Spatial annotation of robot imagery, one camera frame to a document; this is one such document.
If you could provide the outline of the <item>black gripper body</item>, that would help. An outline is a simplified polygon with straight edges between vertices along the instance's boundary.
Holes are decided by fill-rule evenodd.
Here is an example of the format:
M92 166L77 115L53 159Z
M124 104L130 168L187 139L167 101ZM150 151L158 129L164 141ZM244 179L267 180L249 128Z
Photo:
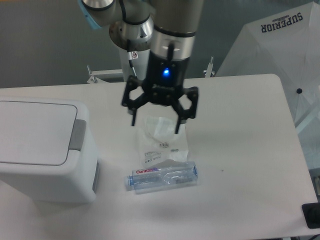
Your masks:
M186 70L190 59L168 59L152 51L143 80L143 103L162 106L179 105L182 96L189 97L191 90L184 88Z

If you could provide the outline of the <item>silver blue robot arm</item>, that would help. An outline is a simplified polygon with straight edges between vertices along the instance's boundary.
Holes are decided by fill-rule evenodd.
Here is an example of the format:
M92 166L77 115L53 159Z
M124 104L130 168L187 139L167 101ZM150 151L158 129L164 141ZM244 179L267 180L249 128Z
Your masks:
M107 26L113 42L130 52L149 50L146 74L135 65L127 77L121 104L135 116L147 103L172 107L177 124L197 114L199 89L184 88L184 79L203 1L201 0L81 0L79 6L95 28Z

